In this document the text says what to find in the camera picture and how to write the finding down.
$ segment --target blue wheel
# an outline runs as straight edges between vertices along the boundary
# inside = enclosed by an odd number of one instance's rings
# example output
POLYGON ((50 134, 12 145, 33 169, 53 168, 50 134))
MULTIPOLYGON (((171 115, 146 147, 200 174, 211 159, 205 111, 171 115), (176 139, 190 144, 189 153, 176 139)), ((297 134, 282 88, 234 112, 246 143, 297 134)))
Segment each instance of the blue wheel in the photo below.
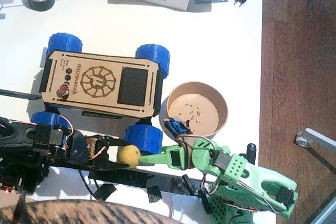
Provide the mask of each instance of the blue wheel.
POLYGON ((47 56, 54 50, 82 52, 82 41, 72 34, 57 33, 49 38, 47 56))
POLYGON ((139 148, 141 154, 158 154, 162 147, 162 131, 146 124, 135 124, 126 129, 125 140, 139 148))
POLYGON ((137 49, 135 57, 158 63, 163 72, 163 78, 167 78, 169 74, 170 54, 165 47, 156 44, 142 45, 137 49))

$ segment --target wooden bowl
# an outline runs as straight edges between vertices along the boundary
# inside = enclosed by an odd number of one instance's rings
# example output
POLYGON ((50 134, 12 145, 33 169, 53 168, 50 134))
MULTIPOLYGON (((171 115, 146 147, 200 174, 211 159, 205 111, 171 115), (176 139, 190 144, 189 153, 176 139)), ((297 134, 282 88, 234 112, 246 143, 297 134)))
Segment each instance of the wooden bowl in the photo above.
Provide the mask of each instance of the wooden bowl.
POLYGON ((212 138, 228 117, 225 99, 213 87, 201 82, 186 82, 177 86, 167 100, 170 118, 190 121, 194 135, 212 138))

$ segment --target engraved gear logo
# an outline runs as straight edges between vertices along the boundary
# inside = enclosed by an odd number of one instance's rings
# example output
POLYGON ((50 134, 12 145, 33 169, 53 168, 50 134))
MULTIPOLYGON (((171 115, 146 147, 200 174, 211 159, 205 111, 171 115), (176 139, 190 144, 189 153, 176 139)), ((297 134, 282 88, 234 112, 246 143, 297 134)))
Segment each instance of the engraved gear logo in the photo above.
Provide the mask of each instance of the engraved gear logo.
POLYGON ((93 98, 106 97, 116 85, 116 78, 111 70, 105 67, 91 67, 83 73, 80 85, 84 92, 93 98))

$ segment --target yellow ball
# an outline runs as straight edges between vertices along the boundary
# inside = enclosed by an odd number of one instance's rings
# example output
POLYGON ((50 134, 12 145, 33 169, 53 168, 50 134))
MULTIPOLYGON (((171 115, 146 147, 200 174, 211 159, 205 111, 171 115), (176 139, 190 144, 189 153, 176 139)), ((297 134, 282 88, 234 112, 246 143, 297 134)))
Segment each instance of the yellow ball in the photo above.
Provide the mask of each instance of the yellow ball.
POLYGON ((119 163, 135 167, 139 164, 140 151, 135 145, 127 145, 118 150, 117 160, 119 163))

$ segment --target white table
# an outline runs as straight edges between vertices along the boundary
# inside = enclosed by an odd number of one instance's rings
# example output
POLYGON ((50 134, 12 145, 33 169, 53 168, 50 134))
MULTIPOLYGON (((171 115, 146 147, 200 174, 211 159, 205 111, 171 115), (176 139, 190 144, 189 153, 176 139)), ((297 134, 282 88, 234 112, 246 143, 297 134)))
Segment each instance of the white table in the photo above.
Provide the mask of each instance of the white table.
MULTIPOLYGON (((0 20, 0 89, 38 93, 41 56, 54 33, 78 36, 83 42, 83 52, 93 54, 133 57, 142 44, 160 44, 171 54, 170 75, 163 83, 162 101, 183 82, 210 84, 223 95, 229 110, 225 127, 214 138, 217 144, 228 145, 232 153, 245 152, 248 143, 258 146, 262 0, 248 0, 241 8, 229 0, 213 4, 208 13, 186 13, 138 3, 64 0, 56 1, 53 8, 41 13, 26 7, 3 9, 6 18, 0 20)), ((0 116, 21 121, 29 121, 34 112, 44 109, 41 100, 0 97, 0 103, 0 116)), ((74 110, 61 113, 85 134, 123 137, 125 128, 134 123, 128 119, 83 117, 74 110)), ((161 128, 158 116, 152 122, 161 128)), ((175 142, 164 134, 162 144, 175 142)), ((137 169, 202 178, 196 169, 180 171, 164 164, 137 169)))

